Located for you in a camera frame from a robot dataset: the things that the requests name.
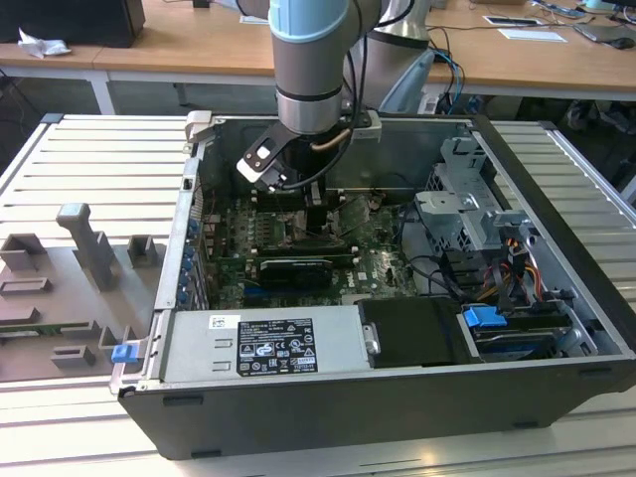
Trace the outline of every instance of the warning label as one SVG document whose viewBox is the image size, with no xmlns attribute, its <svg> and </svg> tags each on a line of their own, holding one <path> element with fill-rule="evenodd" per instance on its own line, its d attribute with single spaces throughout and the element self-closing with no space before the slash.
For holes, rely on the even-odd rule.
<svg viewBox="0 0 636 477">
<path fill-rule="evenodd" d="M 237 348 L 237 372 L 243 377 L 318 371 L 310 318 L 241 321 Z"/>
</svg>

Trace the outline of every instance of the white label sticker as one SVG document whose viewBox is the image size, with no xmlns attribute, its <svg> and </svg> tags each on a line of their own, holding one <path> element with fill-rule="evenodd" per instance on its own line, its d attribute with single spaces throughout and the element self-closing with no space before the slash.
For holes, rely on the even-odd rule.
<svg viewBox="0 0 636 477">
<path fill-rule="evenodd" d="M 210 326 L 211 330 L 220 328 L 238 328 L 240 321 L 240 315 L 211 315 Z"/>
</svg>

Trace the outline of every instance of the desk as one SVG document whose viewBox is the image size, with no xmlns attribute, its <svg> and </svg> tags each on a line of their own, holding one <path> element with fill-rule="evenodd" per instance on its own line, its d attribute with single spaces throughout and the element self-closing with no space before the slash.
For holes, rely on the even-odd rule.
<svg viewBox="0 0 636 477">
<path fill-rule="evenodd" d="M 28 57 L 0 45 L 0 67 L 15 77 L 88 80 L 99 108 L 113 114 L 112 80 L 177 83 L 274 84 L 269 30 L 239 23 L 219 6 L 193 9 L 190 2 L 144 0 L 146 26 L 130 49 L 73 46 L 58 59 Z M 540 15 L 538 7 L 473 5 L 449 0 L 433 10 L 430 26 L 490 26 L 482 17 Z M 609 22 L 597 19 L 595 23 Z M 579 99 L 636 100 L 636 49 L 596 45 L 569 28 L 557 29 L 568 43 L 507 40 L 497 30 L 449 30 L 451 50 L 466 72 L 466 93 Z M 440 31 L 432 32 L 440 48 Z M 448 67 L 435 65 L 426 90 L 440 93 Z"/>
<path fill-rule="evenodd" d="M 69 55 L 39 60 L 0 45 L 0 68 L 19 78 L 87 80 L 99 110 L 114 114 L 108 83 L 156 81 L 274 85 L 269 28 L 239 22 L 219 6 L 144 0 L 145 28 L 129 49 L 71 45 Z"/>
<path fill-rule="evenodd" d="M 574 6 L 569 0 L 558 3 Z M 474 5 L 469 0 L 450 0 L 446 10 L 433 10 L 426 23 L 428 26 L 464 28 L 491 26 L 484 20 L 485 15 L 537 15 L 543 20 L 541 9 L 530 3 L 524 6 Z M 599 16 L 593 24 L 616 25 Z M 464 92 L 636 100 L 636 49 L 621 51 L 598 45 L 572 28 L 552 28 L 551 31 L 564 37 L 567 43 L 508 40 L 495 29 L 448 30 L 453 57 L 466 71 Z M 441 31 L 432 31 L 431 37 L 439 48 L 445 48 Z M 445 65 L 435 65 L 427 88 L 445 87 L 449 81 L 445 70 Z"/>
</svg>

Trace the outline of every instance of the robotic arm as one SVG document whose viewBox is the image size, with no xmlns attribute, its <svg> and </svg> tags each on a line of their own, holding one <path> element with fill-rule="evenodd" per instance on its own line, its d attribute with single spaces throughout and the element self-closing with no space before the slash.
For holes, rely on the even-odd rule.
<svg viewBox="0 0 636 477">
<path fill-rule="evenodd" d="M 356 117 L 340 122 L 343 63 L 355 43 L 378 25 L 389 0 L 217 3 L 267 18 L 272 33 L 279 122 L 245 151 L 238 170 L 272 190 L 310 185 L 339 160 L 351 140 Z M 281 159 L 302 180 L 286 183 Z"/>
</svg>

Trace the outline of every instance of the black cable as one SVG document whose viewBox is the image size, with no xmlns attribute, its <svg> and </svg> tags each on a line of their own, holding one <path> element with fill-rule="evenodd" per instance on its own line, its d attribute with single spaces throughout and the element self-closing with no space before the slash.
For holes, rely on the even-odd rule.
<svg viewBox="0 0 636 477">
<path fill-rule="evenodd" d="M 459 63 L 455 61 L 455 59 L 453 59 L 453 54 L 450 49 L 450 39 L 448 38 L 448 32 L 446 32 L 446 27 L 430 27 L 427 29 L 427 31 L 429 32 L 433 30 L 441 30 L 441 32 L 444 34 L 444 39 L 446 40 L 446 51 L 448 52 L 447 56 L 448 56 L 448 59 L 451 61 L 451 64 L 448 64 L 448 67 L 450 68 L 450 83 L 448 84 L 448 87 L 446 88 L 442 97 L 445 97 L 448 104 L 452 105 L 453 103 L 451 102 L 451 99 L 450 99 L 450 91 L 452 90 L 452 87 L 455 84 L 455 70 L 453 65 L 460 71 L 459 89 L 456 94 L 457 98 L 459 98 L 462 91 L 464 90 L 464 86 L 466 84 L 466 72 L 464 71 L 464 67 L 462 67 Z M 432 40 L 430 41 L 430 43 L 433 45 L 433 48 L 436 51 L 439 50 Z"/>
<path fill-rule="evenodd" d="M 446 290 L 448 293 L 450 293 L 451 295 L 454 295 L 454 291 L 452 291 L 450 289 L 450 287 L 448 286 L 447 283 L 435 278 L 433 276 L 433 273 L 437 272 L 438 270 L 433 271 L 432 273 L 426 273 L 425 271 L 420 270 L 419 268 L 417 268 L 415 265 L 412 264 L 412 261 L 414 260 L 414 258 L 412 258 L 411 260 L 408 261 L 408 264 L 410 265 L 410 267 L 412 268 L 412 270 L 417 273 L 419 276 L 422 276 L 424 278 L 426 278 L 429 282 L 433 282 L 439 286 L 441 286 L 444 290 Z"/>
<path fill-rule="evenodd" d="M 21 89 L 18 88 L 18 85 L 16 84 L 15 81 L 13 81 L 13 78 L 9 77 L 6 73 L 4 73 L 2 71 L 2 69 L 0 69 L 0 74 L 2 74 L 2 76 L 4 78 L 6 78 L 9 83 L 11 84 L 11 86 L 18 91 L 18 93 L 22 96 L 22 98 L 24 99 L 24 102 L 26 102 L 27 104 L 29 104 L 29 106 L 31 107 L 31 109 L 33 109 L 35 111 L 36 114 L 38 114 L 39 116 L 42 116 L 42 112 L 40 112 L 40 109 L 38 109 L 33 102 L 31 102 L 31 100 L 29 100 L 29 98 L 22 92 Z"/>
<path fill-rule="evenodd" d="M 358 10 L 359 32 L 362 32 L 362 28 L 363 28 L 362 9 L 360 8 L 360 4 L 358 3 L 358 0 L 354 0 L 354 5 L 356 6 L 356 9 Z M 329 161 L 329 163 L 327 163 L 327 165 L 325 167 L 323 167 L 320 171 L 318 171 L 313 176 L 308 177 L 307 179 L 303 179 L 302 181 L 298 181 L 295 184 L 283 184 L 282 186 L 280 186 L 280 190 L 281 191 L 294 191 L 294 190 L 297 190 L 297 189 L 302 189 L 303 187 L 306 187 L 306 186 L 316 182 L 318 179 L 320 179 L 325 174 L 327 174 L 329 171 L 331 171 L 334 168 L 334 166 L 336 164 L 338 164 L 338 162 L 345 155 L 345 152 L 347 152 L 347 149 L 349 149 L 349 145 L 351 144 L 351 141 L 353 140 L 353 136 L 354 136 L 353 130 L 355 129 L 356 124 L 358 123 L 358 119 L 359 119 L 360 113 L 362 111 L 363 97 L 364 97 L 364 94 L 365 94 L 365 81 L 367 79 L 367 59 L 368 59 L 368 56 L 369 56 L 369 42 L 367 40 L 367 35 L 365 35 L 363 37 L 362 73 L 361 73 L 361 76 L 360 76 L 360 93 L 358 95 L 358 100 L 357 100 L 357 105 L 356 105 L 357 107 L 354 110 L 354 114 L 353 114 L 352 119 L 351 119 L 351 126 L 350 126 L 351 129 L 352 129 L 351 134 L 349 134 L 349 137 L 347 139 L 345 139 L 344 143 L 340 146 L 340 148 L 338 149 L 338 152 L 336 153 L 334 158 L 331 161 Z"/>
<path fill-rule="evenodd" d="M 390 20 L 386 20 L 385 22 L 380 22 L 376 26 L 376 28 L 387 27 L 388 25 L 392 25 L 393 23 L 402 21 L 404 18 L 406 18 L 406 15 L 410 13 L 410 11 L 413 9 L 414 6 L 415 6 L 415 0 L 410 0 L 410 2 L 408 2 L 408 6 L 404 9 L 403 12 L 401 12 L 395 18 L 391 18 Z"/>
<path fill-rule="evenodd" d="M 347 52 L 347 63 L 349 63 L 349 70 L 351 71 L 351 95 L 353 98 L 351 106 L 351 120 L 353 121 L 356 117 L 356 110 L 358 109 L 358 80 L 356 79 L 356 66 L 354 65 L 354 58 L 351 56 L 351 52 Z"/>
</svg>

